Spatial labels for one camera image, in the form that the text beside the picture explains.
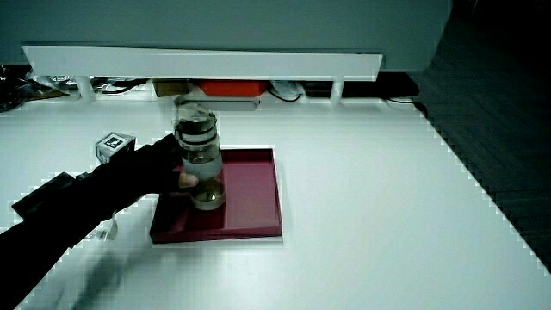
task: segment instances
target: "dark floor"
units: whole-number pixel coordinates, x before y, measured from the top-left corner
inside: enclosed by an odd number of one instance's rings
[[[417,99],[551,270],[551,35],[482,14],[454,7]]]

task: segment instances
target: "black and white cube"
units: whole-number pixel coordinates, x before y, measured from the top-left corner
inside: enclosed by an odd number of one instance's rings
[[[132,152],[136,146],[136,137],[122,133],[110,133],[96,143],[96,156],[100,163],[106,164],[113,157]]]

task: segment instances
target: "cardboard box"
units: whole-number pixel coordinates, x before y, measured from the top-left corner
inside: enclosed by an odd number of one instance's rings
[[[181,78],[154,78],[153,87],[157,97],[189,93],[188,80]]]

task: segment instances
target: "gray wall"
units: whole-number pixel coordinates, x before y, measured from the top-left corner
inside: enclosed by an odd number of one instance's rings
[[[0,1],[0,63],[24,44],[383,53],[387,71],[430,64],[451,0]]]

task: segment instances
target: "cable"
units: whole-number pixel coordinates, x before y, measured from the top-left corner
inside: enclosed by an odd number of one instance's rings
[[[418,109],[421,113],[423,113],[424,117],[429,117],[429,111],[427,110],[427,107],[424,106],[424,104],[422,104],[421,102],[414,102],[414,101],[411,101],[411,102],[402,102],[402,101],[398,101],[398,100],[393,100],[391,98],[381,98],[382,100],[388,100],[388,101],[391,101],[391,102],[396,102],[396,103],[409,103],[409,104],[413,104],[413,106]]]
[[[280,99],[280,100],[283,100],[284,102],[295,102],[295,101],[299,100],[299,98],[302,96],[302,94],[299,94],[295,99],[293,99],[293,100],[288,100],[288,99],[283,99],[283,98],[281,98],[280,96],[274,94],[271,90],[268,90],[268,92],[269,92],[272,96],[274,96],[275,98]]]

